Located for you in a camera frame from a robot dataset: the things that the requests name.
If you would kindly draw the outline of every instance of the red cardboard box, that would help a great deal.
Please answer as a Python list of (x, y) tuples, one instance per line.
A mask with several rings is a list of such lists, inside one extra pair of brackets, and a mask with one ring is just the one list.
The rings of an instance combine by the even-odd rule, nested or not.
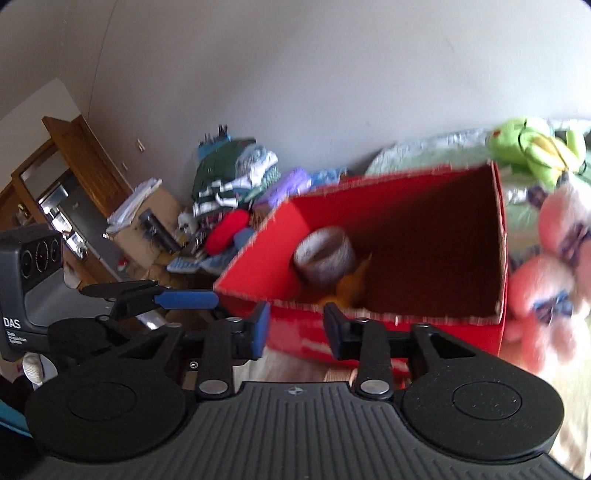
[(271, 348), (333, 362), (314, 291), (293, 263), (298, 244), (337, 225), (359, 259), (370, 253), (365, 309), (389, 330), (429, 322), (497, 355), (506, 310), (506, 233), (494, 163), (355, 180), (289, 199), (265, 221), (215, 284), (247, 316), (271, 302)]

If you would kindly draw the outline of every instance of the black circular pad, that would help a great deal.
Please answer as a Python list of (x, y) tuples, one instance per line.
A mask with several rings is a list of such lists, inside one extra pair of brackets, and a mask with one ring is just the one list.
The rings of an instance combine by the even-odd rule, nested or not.
[(549, 450), (564, 417), (560, 397), (543, 380), (488, 357), (445, 360), (414, 381), (401, 404), (410, 426), (466, 459), (513, 460)]
[(78, 361), (102, 353), (113, 345), (107, 331), (94, 319), (71, 318), (52, 323), (47, 329), (50, 351)]
[(117, 462), (164, 443), (186, 413), (183, 390), (150, 361), (89, 361), (44, 384), (25, 416), (42, 450)]
[(463, 414), (477, 420), (508, 419), (521, 408), (521, 396), (502, 383), (474, 382), (458, 387), (452, 402)]

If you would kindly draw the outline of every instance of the white wall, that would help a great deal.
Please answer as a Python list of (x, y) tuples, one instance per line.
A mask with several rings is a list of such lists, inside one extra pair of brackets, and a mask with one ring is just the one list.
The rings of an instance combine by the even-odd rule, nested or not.
[(0, 120), (0, 189), (12, 172), (50, 136), (41, 119), (52, 116), (73, 120), (80, 111), (64, 84), (54, 79)]
[(581, 0), (74, 3), (85, 27), (69, 33), (62, 78), (130, 182), (161, 176), (179, 198), (218, 123), (287, 170), (515, 115), (591, 118)]
[(0, 118), (57, 77), (70, 0), (16, 0), (0, 12)]

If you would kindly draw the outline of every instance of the black handheld device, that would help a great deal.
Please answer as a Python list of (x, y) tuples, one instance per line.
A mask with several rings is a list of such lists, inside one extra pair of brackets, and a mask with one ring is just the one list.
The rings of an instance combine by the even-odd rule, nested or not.
[[(12, 241), (0, 241), (0, 251)], [(0, 261), (14, 261), (36, 242), (27, 238)], [(13, 285), (0, 284), (1, 302), (7, 288)], [(434, 326), (389, 332), (328, 304), (333, 356), (359, 361), (352, 387), (245, 382), (236, 392), (233, 362), (262, 355), (269, 304), (204, 332), (179, 325), (123, 332), (118, 312), (156, 308), (156, 298), (187, 306), (194, 296), (161, 288), (88, 287), (85, 297), (113, 297), (113, 316), (48, 327), (42, 350), (67, 361), (28, 400), (40, 457), (20, 478), (573, 478), (548, 455), (564, 416), (552, 387)], [(5, 345), (12, 330), (1, 332)], [(394, 386), (392, 358), (408, 359), (412, 382), (403, 390)], [(184, 374), (195, 368), (195, 388), (184, 390)]]

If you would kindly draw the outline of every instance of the yellow object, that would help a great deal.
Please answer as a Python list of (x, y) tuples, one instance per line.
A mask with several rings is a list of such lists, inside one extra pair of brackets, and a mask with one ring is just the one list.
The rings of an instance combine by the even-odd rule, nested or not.
[(318, 305), (324, 307), (324, 305), (326, 305), (327, 303), (334, 303), (341, 310), (351, 308), (351, 305), (345, 302), (344, 299), (338, 298), (336, 295), (328, 295), (327, 297), (324, 297), (322, 300), (318, 302)]
[(345, 275), (336, 284), (336, 295), (324, 297), (318, 302), (318, 305), (324, 306), (329, 302), (333, 302), (340, 309), (357, 308), (361, 306), (363, 297), (365, 296), (365, 274), (369, 268), (371, 255), (363, 260), (357, 270), (349, 275)]

